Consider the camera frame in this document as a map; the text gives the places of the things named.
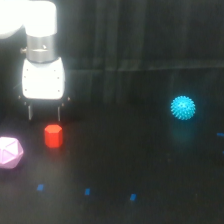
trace black surface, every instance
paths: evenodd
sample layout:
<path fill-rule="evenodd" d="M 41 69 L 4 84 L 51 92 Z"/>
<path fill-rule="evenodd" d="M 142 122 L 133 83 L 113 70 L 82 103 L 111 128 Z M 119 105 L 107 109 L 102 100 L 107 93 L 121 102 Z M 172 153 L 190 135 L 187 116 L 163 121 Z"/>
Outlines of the black surface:
<path fill-rule="evenodd" d="M 223 223 L 223 112 L 203 109 L 179 122 L 150 106 L 77 105 L 56 151 L 44 145 L 50 116 L 28 123 L 12 111 L 0 135 L 17 137 L 25 155 L 0 170 L 0 223 Z"/>

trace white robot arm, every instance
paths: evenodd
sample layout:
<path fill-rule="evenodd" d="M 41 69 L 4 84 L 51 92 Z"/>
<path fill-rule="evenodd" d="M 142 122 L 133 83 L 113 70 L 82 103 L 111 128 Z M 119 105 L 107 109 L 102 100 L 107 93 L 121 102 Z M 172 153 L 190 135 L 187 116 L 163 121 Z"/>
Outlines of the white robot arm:
<path fill-rule="evenodd" d="M 23 95 L 28 99 L 63 97 L 65 73 L 56 50 L 57 10 L 49 1 L 0 0 L 0 39 L 24 26 L 27 47 L 22 72 Z"/>

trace pink polyhedron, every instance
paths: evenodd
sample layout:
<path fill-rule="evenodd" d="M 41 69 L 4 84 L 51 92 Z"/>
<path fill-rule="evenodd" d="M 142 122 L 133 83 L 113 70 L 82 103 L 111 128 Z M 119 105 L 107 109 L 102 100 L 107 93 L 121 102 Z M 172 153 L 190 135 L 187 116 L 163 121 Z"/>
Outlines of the pink polyhedron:
<path fill-rule="evenodd" d="M 22 156 L 23 148 L 16 138 L 0 138 L 0 168 L 15 168 Z"/>

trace blue ball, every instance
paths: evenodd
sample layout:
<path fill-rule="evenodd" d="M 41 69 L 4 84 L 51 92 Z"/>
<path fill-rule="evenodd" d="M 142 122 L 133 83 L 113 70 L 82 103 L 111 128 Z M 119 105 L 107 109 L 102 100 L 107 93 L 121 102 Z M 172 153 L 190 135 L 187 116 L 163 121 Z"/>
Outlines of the blue ball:
<path fill-rule="evenodd" d="M 194 102 L 186 96 L 179 96 L 173 100 L 171 112 L 177 119 L 189 120 L 195 114 Z"/>

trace black fabric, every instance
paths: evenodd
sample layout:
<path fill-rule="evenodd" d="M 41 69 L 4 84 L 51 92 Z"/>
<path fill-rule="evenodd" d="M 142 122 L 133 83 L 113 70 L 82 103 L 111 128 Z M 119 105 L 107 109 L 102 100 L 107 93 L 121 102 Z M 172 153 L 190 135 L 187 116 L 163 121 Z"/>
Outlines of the black fabric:
<path fill-rule="evenodd" d="M 223 1 L 53 2 L 58 48 L 75 101 L 149 104 L 187 94 L 223 105 Z M 21 82 L 19 49 L 25 46 L 24 30 L 0 41 L 8 99 L 17 98 L 11 90 Z"/>

